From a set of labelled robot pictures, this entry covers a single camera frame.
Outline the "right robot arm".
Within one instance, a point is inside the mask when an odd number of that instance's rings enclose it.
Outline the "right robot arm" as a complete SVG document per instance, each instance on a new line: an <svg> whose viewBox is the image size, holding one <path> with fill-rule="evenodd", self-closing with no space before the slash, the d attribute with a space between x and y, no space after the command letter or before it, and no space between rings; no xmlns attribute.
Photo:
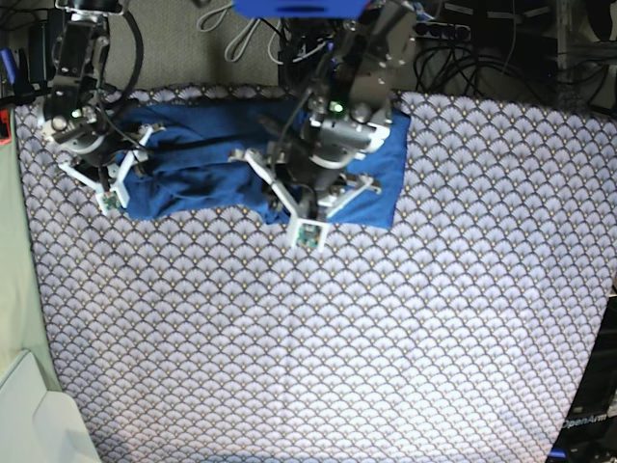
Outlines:
<svg viewBox="0 0 617 463"><path fill-rule="evenodd" d="M160 123L142 123L132 131L120 128L124 113L139 101L131 96L144 60L143 36L127 1L57 1L68 21L52 50L55 75L40 109L43 138L68 151L72 158L62 172L94 192L100 211L125 209L130 194L125 180L143 171L150 158L147 143L163 131ZM107 102L105 69L111 47L109 19L122 17L132 32L135 62L120 97Z"/></svg>

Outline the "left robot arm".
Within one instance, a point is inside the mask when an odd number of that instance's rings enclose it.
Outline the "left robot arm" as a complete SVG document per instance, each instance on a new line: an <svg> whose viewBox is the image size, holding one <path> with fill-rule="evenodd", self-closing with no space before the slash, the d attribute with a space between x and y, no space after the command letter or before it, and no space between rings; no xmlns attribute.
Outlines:
<svg viewBox="0 0 617 463"><path fill-rule="evenodd" d="M349 166L370 158L393 131L389 94L397 69L416 52L416 20L410 1L365 5L359 17L343 20L287 120L259 117L273 141L231 153L288 213L289 247L323 250L342 210L383 194L382 181Z"/></svg>

